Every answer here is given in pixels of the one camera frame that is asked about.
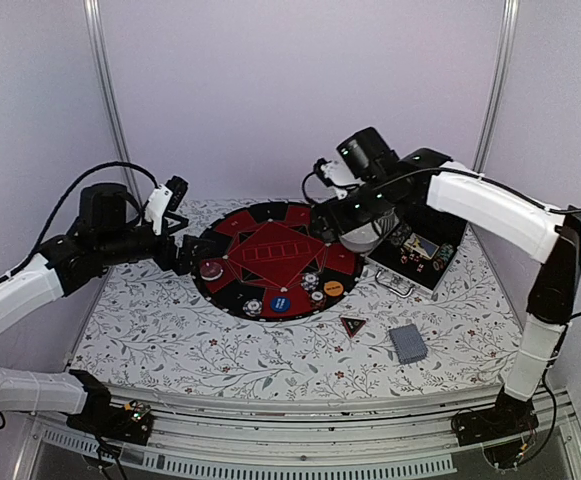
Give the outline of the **clear red dealer button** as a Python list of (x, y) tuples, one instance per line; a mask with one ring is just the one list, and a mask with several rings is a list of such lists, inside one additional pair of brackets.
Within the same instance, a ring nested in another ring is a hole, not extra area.
[(199, 266), (200, 277), (206, 282), (214, 282), (224, 273), (222, 265), (217, 261), (204, 260)]

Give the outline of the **orange big blind button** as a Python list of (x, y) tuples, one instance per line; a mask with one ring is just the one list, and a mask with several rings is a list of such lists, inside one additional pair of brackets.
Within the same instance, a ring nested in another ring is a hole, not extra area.
[(323, 285), (324, 293), (329, 297), (339, 297), (344, 294), (344, 286), (341, 282), (331, 280), (327, 281)]

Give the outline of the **red hundred poker chip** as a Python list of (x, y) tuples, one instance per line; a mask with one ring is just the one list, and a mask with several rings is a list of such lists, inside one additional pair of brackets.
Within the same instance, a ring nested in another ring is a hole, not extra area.
[(310, 305), (313, 308), (321, 308), (326, 303), (326, 295), (322, 291), (313, 291), (310, 293)]

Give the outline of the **blue small blind button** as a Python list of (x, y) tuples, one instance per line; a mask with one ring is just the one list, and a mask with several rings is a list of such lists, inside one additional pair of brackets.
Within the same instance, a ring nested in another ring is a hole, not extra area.
[(291, 308), (291, 300), (287, 296), (276, 296), (270, 300), (269, 307), (275, 314), (284, 314)]

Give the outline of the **blue ten poker chip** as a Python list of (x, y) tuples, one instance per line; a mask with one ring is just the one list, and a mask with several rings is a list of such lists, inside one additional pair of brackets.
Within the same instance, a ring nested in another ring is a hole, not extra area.
[(243, 312), (247, 317), (258, 318), (263, 310), (263, 302), (259, 299), (250, 299), (243, 305)]

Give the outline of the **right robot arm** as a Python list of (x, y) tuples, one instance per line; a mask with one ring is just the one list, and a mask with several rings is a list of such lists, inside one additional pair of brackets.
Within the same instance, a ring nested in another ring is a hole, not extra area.
[(509, 435), (524, 422), (524, 404), (555, 360), (573, 315), (581, 277), (581, 214), (516, 193), (431, 149), (400, 158), (373, 127), (344, 140), (337, 152), (339, 160), (319, 159), (312, 170), (335, 192), (311, 208), (310, 228), (322, 240), (368, 254), (403, 223), (442, 230), (456, 217), (540, 263), (501, 403), (487, 415), (494, 435)]

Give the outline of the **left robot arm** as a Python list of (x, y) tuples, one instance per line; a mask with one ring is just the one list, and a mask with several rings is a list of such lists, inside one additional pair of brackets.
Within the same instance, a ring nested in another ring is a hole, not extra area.
[[(0, 334), (28, 314), (68, 297), (110, 267), (149, 259), (161, 270), (188, 274), (211, 241), (177, 232), (188, 219), (177, 214), (188, 184), (174, 176), (140, 203), (119, 183), (82, 190), (79, 213), (64, 235), (35, 247), (25, 266), (0, 280)], [(0, 368), (0, 412), (52, 411), (80, 415), (98, 434), (118, 426), (108, 389), (82, 370), (45, 374)]]

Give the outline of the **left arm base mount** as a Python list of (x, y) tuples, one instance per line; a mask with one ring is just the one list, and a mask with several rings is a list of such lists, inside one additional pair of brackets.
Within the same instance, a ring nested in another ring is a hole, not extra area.
[(94, 437), (146, 446), (152, 433), (154, 416), (148, 404), (132, 400), (114, 406), (108, 388), (85, 370), (70, 370), (86, 393), (82, 410), (68, 414), (66, 425)]

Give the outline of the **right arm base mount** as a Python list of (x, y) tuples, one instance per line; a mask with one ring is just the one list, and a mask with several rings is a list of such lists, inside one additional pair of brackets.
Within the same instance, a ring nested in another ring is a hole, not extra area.
[(501, 390), (492, 407), (474, 410), (462, 409), (450, 420), (450, 427), (460, 446), (498, 441), (482, 449), (486, 462), (495, 470), (517, 470), (534, 460), (551, 440), (556, 427), (557, 398), (542, 380), (542, 388), (551, 401), (551, 420), (548, 432), (540, 445), (539, 419), (533, 400), (525, 402), (509, 397)]

